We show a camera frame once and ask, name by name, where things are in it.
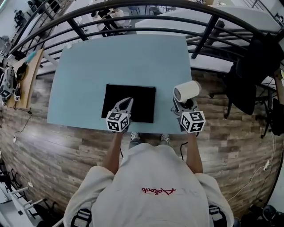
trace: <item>equipment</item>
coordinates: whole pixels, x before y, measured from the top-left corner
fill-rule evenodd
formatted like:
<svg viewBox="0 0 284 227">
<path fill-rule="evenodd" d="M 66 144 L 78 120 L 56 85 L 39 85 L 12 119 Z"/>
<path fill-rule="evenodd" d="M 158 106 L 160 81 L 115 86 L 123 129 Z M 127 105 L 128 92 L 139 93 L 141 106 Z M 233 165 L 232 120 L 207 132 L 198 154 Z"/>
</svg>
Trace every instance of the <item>equipment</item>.
<svg viewBox="0 0 284 227">
<path fill-rule="evenodd" d="M 174 88 L 174 107 L 173 111 L 181 126 L 181 131 L 196 133 L 203 130 L 205 117 L 203 111 L 199 111 L 197 102 L 193 98 L 199 95 L 201 86 L 196 81 L 190 81 L 175 86 Z"/>
<path fill-rule="evenodd" d="M 15 73 L 13 68 L 8 67 L 1 75 L 0 79 L 0 95 L 2 96 L 3 105 L 6 105 L 7 100 L 14 94 L 14 78 Z"/>
<path fill-rule="evenodd" d="M 133 98 L 125 98 L 115 104 L 106 117 L 107 129 L 113 132 L 127 131 L 131 123 L 131 109 Z"/>
</svg>

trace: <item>floor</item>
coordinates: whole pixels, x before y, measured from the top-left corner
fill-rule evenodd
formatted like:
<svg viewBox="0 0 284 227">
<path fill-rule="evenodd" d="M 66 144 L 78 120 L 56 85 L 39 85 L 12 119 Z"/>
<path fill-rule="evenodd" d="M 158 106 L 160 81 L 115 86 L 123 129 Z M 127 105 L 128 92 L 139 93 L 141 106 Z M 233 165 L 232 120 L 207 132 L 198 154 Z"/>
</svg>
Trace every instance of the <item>floor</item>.
<svg viewBox="0 0 284 227">
<path fill-rule="evenodd" d="M 91 166 L 100 165 L 109 148 L 113 133 L 90 129 L 47 124 L 47 108 L 54 75 L 36 79 L 32 95 L 32 117 L 21 131 L 28 113 L 2 108 L 0 148 L 8 169 L 19 173 L 23 185 L 32 182 L 28 198 L 47 198 L 56 201 L 56 209 L 64 212 L 70 197 L 78 189 Z M 200 82 L 202 92 L 197 97 L 199 108 L 204 111 L 206 126 L 198 136 L 198 145 L 204 172 L 216 178 L 226 199 L 233 197 L 252 178 L 254 172 L 265 165 L 272 156 L 270 133 L 260 139 L 263 122 L 255 120 L 256 114 L 264 114 L 263 106 L 256 106 L 252 116 L 233 106 L 228 120 L 223 119 L 228 99 L 218 95 L 210 99 L 209 92 L 223 89 L 216 74 L 192 71 L 194 80 Z M 160 135 L 145 134 L 147 142 L 157 145 Z M 170 145 L 180 156 L 180 145 L 185 135 L 171 135 Z M 129 135 L 122 142 L 122 152 L 127 152 Z M 283 137 L 276 137 L 276 149 L 272 167 L 259 170 L 251 184 L 230 200 L 235 216 L 241 217 L 252 203 L 266 201 L 274 184 L 283 150 Z"/>
</svg>

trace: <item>sneaker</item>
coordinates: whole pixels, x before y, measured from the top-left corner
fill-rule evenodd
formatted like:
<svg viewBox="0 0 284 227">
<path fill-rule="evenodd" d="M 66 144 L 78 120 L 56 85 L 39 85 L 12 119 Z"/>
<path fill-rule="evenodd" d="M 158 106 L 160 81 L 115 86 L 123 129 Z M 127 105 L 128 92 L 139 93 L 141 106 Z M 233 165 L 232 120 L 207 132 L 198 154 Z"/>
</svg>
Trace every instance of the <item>sneaker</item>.
<svg viewBox="0 0 284 227">
<path fill-rule="evenodd" d="M 161 140 L 165 140 L 167 143 L 169 143 L 170 136 L 168 134 L 162 134 Z"/>
<path fill-rule="evenodd" d="M 140 139 L 140 134 L 139 133 L 131 133 L 130 137 L 131 137 L 131 140 Z"/>
</svg>

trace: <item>jeans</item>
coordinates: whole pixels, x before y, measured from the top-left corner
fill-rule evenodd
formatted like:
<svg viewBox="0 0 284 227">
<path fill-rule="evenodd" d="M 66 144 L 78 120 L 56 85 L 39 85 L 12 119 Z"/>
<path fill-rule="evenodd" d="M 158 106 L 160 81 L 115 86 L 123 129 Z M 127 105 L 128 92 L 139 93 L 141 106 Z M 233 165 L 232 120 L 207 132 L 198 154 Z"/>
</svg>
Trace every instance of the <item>jeans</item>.
<svg viewBox="0 0 284 227">
<path fill-rule="evenodd" d="M 129 143 L 129 148 L 128 148 L 128 149 L 133 148 L 133 147 L 135 147 L 135 146 L 137 146 L 137 145 L 139 145 L 139 144 L 141 144 L 141 143 L 142 143 L 141 140 L 139 140 L 139 139 L 133 139 L 133 140 L 130 141 L 130 143 Z M 161 142 L 160 142 L 159 145 L 168 145 L 168 143 L 167 143 L 167 141 L 165 141 L 165 140 L 161 140 Z"/>
</svg>

